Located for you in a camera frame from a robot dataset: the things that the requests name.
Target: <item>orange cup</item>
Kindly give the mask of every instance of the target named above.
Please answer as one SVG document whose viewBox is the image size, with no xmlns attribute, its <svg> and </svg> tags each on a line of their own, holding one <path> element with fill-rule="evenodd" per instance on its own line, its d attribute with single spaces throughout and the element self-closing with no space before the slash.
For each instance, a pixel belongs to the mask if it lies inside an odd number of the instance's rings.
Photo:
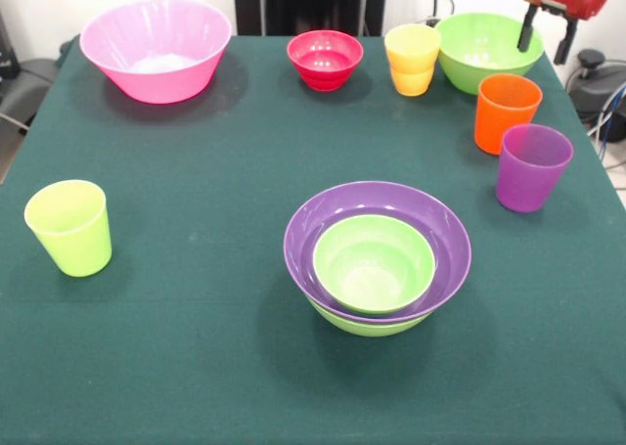
<svg viewBox="0 0 626 445">
<path fill-rule="evenodd" d="M 473 140 L 484 152 L 499 155 L 505 132 L 514 125 L 529 123 L 543 97 L 539 85 L 523 76 L 487 76 L 478 86 Z"/>
</svg>

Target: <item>yellow cup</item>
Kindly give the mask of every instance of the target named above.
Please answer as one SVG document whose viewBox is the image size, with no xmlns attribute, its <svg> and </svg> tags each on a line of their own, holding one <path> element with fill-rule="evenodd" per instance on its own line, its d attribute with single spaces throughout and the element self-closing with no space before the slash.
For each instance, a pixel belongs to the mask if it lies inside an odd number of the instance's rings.
<svg viewBox="0 0 626 445">
<path fill-rule="evenodd" d="M 402 24 L 384 37 L 384 50 L 395 89 L 419 96 L 428 89 L 441 46 L 441 34 L 425 24 Z"/>
<path fill-rule="evenodd" d="M 107 198 L 94 183 L 72 179 L 46 186 L 30 198 L 23 218 L 69 276 L 95 274 L 111 259 Z"/>
</svg>

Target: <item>lime green bowl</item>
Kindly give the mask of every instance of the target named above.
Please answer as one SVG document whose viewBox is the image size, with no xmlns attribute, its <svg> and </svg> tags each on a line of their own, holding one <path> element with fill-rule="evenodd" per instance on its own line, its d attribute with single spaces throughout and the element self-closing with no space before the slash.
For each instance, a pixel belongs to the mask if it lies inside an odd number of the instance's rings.
<svg viewBox="0 0 626 445">
<path fill-rule="evenodd" d="M 313 248 L 313 268 L 326 292 L 349 310 L 384 315 L 420 298 L 435 271 L 430 244 L 411 225 L 384 215 L 358 215 L 329 227 Z"/>
<path fill-rule="evenodd" d="M 492 73 L 525 75 L 544 52 L 535 31 L 526 52 L 517 40 L 521 22 L 491 13 L 461 13 L 436 26 L 441 33 L 439 64 L 452 84 L 466 93 L 478 94 L 482 79 Z"/>
<path fill-rule="evenodd" d="M 324 317 L 329 323 L 335 325 L 342 331 L 346 331 L 347 333 L 361 335 L 363 337 L 384 337 L 386 335 L 394 335 L 398 333 L 402 333 L 403 331 L 407 331 L 411 329 L 413 326 L 419 324 L 423 321 L 430 313 L 426 313 L 422 315 L 420 318 L 416 318 L 411 321 L 404 321 L 402 323 L 394 323 L 391 325 L 366 325 L 365 323 L 357 323 L 356 321 L 346 320 L 344 318 L 340 318 L 335 313 L 331 313 L 330 311 L 322 308 L 315 301 L 310 298 L 307 298 L 309 302 L 313 305 L 313 308 Z"/>
</svg>

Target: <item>red bowl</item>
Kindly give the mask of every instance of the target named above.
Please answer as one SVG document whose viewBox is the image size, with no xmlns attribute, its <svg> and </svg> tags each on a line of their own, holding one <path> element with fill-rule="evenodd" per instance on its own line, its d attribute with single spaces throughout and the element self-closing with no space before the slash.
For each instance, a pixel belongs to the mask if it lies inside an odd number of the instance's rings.
<svg viewBox="0 0 626 445">
<path fill-rule="evenodd" d="M 363 46 L 349 34 L 321 29 L 292 39 L 287 55 L 311 89 L 333 91 L 357 68 L 363 59 Z"/>
</svg>

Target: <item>plastic bowl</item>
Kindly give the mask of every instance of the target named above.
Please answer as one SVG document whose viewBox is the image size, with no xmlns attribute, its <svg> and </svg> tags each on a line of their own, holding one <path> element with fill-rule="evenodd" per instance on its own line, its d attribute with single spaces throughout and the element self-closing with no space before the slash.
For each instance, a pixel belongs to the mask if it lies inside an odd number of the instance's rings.
<svg viewBox="0 0 626 445">
<path fill-rule="evenodd" d="M 425 317 L 428 316 L 423 315 L 412 321 L 405 321 L 403 323 L 396 323 L 392 325 L 367 325 L 365 323 L 357 323 L 356 321 L 344 320 L 340 316 L 325 310 L 310 298 L 309 302 L 313 305 L 313 308 L 315 308 L 315 310 L 332 325 L 335 325 L 340 330 L 346 331 L 347 333 L 362 335 L 364 337 L 383 337 L 386 335 L 402 333 L 421 323 Z"/>
<path fill-rule="evenodd" d="M 337 303 L 313 270 L 313 247 L 324 231 L 339 220 L 363 214 L 386 215 L 408 223 L 424 235 L 437 262 L 424 296 L 398 312 L 377 318 L 351 313 Z M 307 298 L 343 320 L 367 325 L 416 321 L 433 312 L 459 290 L 471 263 L 470 238 L 450 208 L 423 191 L 384 181 L 342 184 L 309 199 L 291 218 L 283 250 L 291 277 Z"/>
<path fill-rule="evenodd" d="M 299 34 L 287 46 L 287 55 L 311 89 L 341 87 L 363 59 L 363 46 L 344 32 L 327 29 Z"/>
<path fill-rule="evenodd" d="M 382 315 L 422 296 L 434 276 L 428 241 L 383 215 L 338 221 L 315 244 L 313 267 L 329 295 L 352 311 Z"/>
<path fill-rule="evenodd" d="M 526 74 L 544 52 L 535 31 L 526 52 L 517 40 L 521 22 L 491 13 L 453 15 L 436 26 L 441 33 L 439 63 L 452 84 L 476 95 L 478 84 L 492 73 Z"/>
<path fill-rule="evenodd" d="M 89 22 L 80 49 L 135 100 L 168 104 L 197 95 L 231 38 L 228 18 L 192 0 L 150 0 L 113 8 Z"/>
</svg>

